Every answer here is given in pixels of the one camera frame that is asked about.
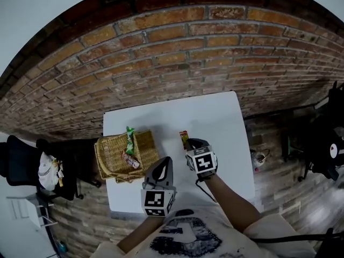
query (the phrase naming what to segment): green candy wrapper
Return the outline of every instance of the green candy wrapper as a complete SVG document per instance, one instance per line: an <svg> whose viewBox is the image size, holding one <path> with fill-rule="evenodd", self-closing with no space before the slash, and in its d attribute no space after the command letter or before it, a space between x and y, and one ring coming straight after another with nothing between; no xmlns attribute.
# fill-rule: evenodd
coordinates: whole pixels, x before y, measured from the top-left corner
<svg viewBox="0 0 344 258"><path fill-rule="evenodd" d="M130 128L127 126L127 149L125 150L125 153L128 155L134 155L134 143L133 143L133 133L134 128Z"/></svg>

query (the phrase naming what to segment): person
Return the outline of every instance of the person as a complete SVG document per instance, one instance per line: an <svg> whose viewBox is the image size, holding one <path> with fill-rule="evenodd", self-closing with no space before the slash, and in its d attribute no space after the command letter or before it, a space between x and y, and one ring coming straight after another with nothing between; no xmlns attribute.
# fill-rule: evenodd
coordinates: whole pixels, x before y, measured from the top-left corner
<svg viewBox="0 0 344 258"><path fill-rule="evenodd" d="M217 175L204 180L216 203L192 206L184 203L167 218L149 216L117 245L104 242L91 258L311 258L316 253L307 241L256 244L250 238L297 235L279 214L261 216Z"/></svg>

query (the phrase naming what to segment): white cloth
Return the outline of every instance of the white cloth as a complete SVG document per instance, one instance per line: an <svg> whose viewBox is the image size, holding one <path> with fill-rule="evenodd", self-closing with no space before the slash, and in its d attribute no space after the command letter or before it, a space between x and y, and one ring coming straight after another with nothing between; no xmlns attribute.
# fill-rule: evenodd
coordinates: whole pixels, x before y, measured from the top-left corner
<svg viewBox="0 0 344 258"><path fill-rule="evenodd" d="M250 238L297 235L278 214L250 225L243 234L233 228L218 205L191 207L170 214L165 224L125 255L116 245L99 245L91 258L313 258L308 242L256 244Z"/></svg>
<svg viewBox="0 0 344 258"><path fill-rule="evenodd" d="M39 169L38 169L38 178L40 184L49 191L53 191L55 186L59 182L58 177L58 167L53 165L53 156L42 153Z"/></svg>

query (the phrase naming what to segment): forearm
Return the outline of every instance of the forearm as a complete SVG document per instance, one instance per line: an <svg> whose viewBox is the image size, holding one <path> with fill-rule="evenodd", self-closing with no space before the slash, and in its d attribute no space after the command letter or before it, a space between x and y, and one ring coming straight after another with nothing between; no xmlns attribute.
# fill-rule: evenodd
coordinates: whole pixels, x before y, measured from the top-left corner
<svg viewBox="0 0 344 258"><path fill-rule="evenodd" d="M259 211L230 189L218 175L211 176L205 183L236 230L243 232L261 218Z"/></svg>
<svg viewBox="0 0 344 258"><path fill-rule="evenodd" d="M163 223L164 217L148 217L132 233L117 244L124 253L128 253L149 235L156 231Z"/></svg>

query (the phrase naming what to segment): white marker cube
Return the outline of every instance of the white marker cube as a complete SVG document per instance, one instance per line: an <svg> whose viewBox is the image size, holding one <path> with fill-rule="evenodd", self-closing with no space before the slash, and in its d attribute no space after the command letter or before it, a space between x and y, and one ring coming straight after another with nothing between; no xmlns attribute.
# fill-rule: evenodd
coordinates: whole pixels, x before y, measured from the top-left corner
<svg viewBox="0 0 344 258"><path fill-rule="evenodd" d="M141 206L148 216L167 216L174 201L174 190L141 189Z"/></svg>
<svg viewBox="0 0 344 258"><path fill-rule="evenodd" d="M187 151L189 166L196 173L203 173L216 169L217 162L212 147L205 146L199 149Z"/></svg>

